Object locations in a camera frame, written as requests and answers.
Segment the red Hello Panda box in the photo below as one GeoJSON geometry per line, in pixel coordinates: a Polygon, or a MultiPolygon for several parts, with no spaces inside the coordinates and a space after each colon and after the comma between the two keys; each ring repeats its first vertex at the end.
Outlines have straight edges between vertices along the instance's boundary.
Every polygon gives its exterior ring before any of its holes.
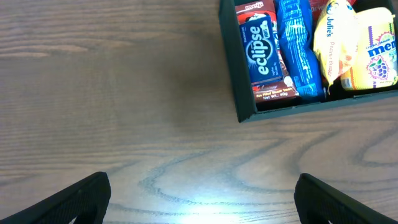
{"type": "Polygon", "coordinates": [[[255,14],[265,14],[271,17],[276,49],[282,73],[284,74],[283,79],[279,82],[268,83],[266,85],[251,84],[255,102],[264,103],[266,101],[291,100],[299,97],[299,93],[289,75],[280,51],[279,38],[277,34],[277,18],[273,0],[259,0],[241,4],[236,6],[235,10],[239,26],[250,20],[250,18],[255,14]]]}

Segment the blue Oreo cookie pack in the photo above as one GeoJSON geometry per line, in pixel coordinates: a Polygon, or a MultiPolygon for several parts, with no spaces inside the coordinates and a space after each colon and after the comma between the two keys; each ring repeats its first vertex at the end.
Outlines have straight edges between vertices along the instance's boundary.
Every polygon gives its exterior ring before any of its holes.
{"type": "Polygon", "coordinates": [[[323,101],[325,93],[318,60],[311,49],[312,10],[308,0],[278,0],[279,45],[290,77],[305,101],[323,101]]]}

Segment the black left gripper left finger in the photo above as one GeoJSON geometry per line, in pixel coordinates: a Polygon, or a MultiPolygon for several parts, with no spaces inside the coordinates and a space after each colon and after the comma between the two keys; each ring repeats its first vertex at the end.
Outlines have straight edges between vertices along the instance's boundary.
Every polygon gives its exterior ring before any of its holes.
{"type": "Polygon", "coordinates": [[[1,220],[2,224],[102,224],[111,197],[105,172],[95,172],[43,201],[1,220]]]}

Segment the blue Eclipse mint tin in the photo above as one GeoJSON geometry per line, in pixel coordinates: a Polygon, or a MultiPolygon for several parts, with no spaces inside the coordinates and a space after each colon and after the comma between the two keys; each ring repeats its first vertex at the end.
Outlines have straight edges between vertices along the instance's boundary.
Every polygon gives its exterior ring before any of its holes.
{"type": "Polygon", "coordinates": [[[284,74],[276,49],[272,19],[255,14],[239,26],[252,85],[279,82],[284,74]]]}

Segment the yellow snack packet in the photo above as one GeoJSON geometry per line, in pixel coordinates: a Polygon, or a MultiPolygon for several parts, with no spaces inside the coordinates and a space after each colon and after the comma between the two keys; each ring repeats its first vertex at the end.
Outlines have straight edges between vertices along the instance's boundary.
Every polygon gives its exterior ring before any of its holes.
{"type": "Polygon", "coordinates": [[[313,50],[329,90],[354,65],[358,56],[359,24],[347,0],[328,1],[315,28],[313,50]]]}

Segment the dark green box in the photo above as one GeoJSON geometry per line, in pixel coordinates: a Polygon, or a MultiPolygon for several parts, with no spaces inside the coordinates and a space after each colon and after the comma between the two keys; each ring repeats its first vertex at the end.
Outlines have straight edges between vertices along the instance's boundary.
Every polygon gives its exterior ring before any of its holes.
{"type": "Polygon", "coordinates": [[[332,88],[331,98],[325,102],[305,103],[300,100],[296,102],[284,101],[279,105],[271,106],[269,110],[259,111],[254,101],[248,66],[244,59],[238,19],[235,12],[235,5],[246,3],[246,1],[220,0],[218,12],[221,36],[224,42],[233,87],[236,113],[240,123],[328,110],[397,96],[397,85],[373,90],[348,92],[344,91],[338,83],[332,88]]]}

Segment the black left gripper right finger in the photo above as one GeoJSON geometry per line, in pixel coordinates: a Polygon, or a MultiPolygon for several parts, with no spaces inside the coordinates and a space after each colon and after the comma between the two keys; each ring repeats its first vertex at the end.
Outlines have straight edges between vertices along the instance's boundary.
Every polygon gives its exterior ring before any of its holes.
{"type": "Polygon", "coordinates": [[[308,173],[296,183],[294,202],[302,224],[397,224],[308,173]]]}

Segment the yellow Mentos gum bottle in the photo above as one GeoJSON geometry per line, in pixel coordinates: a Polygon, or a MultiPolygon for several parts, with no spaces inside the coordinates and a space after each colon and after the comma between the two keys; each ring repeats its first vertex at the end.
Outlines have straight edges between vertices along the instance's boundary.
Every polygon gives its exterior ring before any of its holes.
{"type": "Polygon", "coordinates": [[[340,81],[346,91],[370,90],[397,84],[397,45],[394,17],[386,7],[356,14],[359,22],[358,56],[340,81]]]}

